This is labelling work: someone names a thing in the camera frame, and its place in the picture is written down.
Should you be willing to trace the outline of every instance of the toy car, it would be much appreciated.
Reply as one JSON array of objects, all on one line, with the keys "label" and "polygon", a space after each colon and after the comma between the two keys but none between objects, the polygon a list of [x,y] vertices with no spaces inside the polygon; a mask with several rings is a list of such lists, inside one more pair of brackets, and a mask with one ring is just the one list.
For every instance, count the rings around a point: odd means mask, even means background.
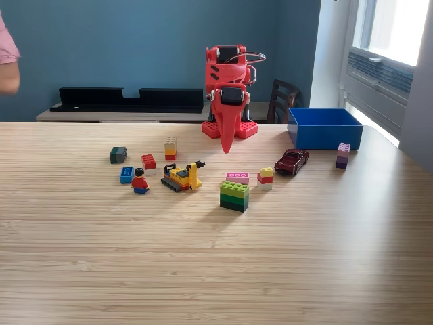
[{"label": "toy car", "polygon": [[306,150],[287,149],[281,159],[275,163],[275,170],[281,174],[296,175],[307,161],[309,161],[309,153]]}]

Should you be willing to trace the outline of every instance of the red robot arm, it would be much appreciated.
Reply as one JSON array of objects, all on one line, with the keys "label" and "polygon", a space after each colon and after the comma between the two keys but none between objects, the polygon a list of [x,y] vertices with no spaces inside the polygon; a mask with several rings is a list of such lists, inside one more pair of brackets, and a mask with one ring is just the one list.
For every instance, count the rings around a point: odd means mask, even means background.
[{"label": "red robot arm", "polygon": [[[247,56],[258,58],[247,60]],[[216,120],[225,153],[230,151],[233,137],[241,129],[242,111],[249,121],[250,94],[246,86],[256,82],[256,69],[250,64],[265,59],[264,54],[247,52],[243,45],[206,49],[206,94],[211,99],[209,121]]]}]

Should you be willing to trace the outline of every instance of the blue plastic bin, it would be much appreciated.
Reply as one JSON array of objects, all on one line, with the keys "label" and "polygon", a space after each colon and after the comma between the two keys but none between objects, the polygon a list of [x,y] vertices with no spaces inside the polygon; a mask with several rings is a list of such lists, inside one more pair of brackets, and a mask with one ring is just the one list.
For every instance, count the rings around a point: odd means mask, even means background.
[{"label": "blue plastic bin", "polygon": [[358,150],[363,125],[343,108],[290,108],[287,130],[296,149]]}]

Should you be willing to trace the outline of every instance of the pink lego brick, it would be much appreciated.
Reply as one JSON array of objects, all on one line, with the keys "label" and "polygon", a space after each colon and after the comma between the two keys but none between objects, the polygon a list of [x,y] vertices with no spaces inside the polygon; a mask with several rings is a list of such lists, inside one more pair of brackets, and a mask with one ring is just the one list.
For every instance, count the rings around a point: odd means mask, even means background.
[{"label": "pink lego brick", "polygon": [[225,177],[226,181],[231,181],[233,183],[239,183],[248,185],[250,183],[250,174],[249,173],[227,173]]},{"label": "pink lego brick", "polygon": [[338,146],[337,157],[346,157],[346,158],[349,158],[349,154],[350,154],[350,144],[343,144],[343,143],[341,143]]}]

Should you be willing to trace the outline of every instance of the red lego base plate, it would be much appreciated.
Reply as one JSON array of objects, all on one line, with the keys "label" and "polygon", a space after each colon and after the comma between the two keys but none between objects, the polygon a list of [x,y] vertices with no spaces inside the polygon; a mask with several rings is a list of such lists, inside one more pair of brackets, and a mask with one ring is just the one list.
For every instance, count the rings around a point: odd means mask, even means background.
[{"label": "red lego base plate", "polygon": [[202,132],[212,139],[219,138],[219,129],[217,122],[204,121],[202,123]]},{"label": "red lego base plate", "polygon": [[247,139],[251,135],[254,135],[258,132],[257,123],[251,122],[241,122],[241,129],[236,131],[236,136],[240,139]]},{"label": "red lego base plate", "polygon": [[[204,121],[202,123],[202,132],[212,139],[218,139],[219,129],[217,122]],[[258,125],[255,122],[241,122],[241,128],[235,136],[240,139],[247,139],[258,132]]]}]

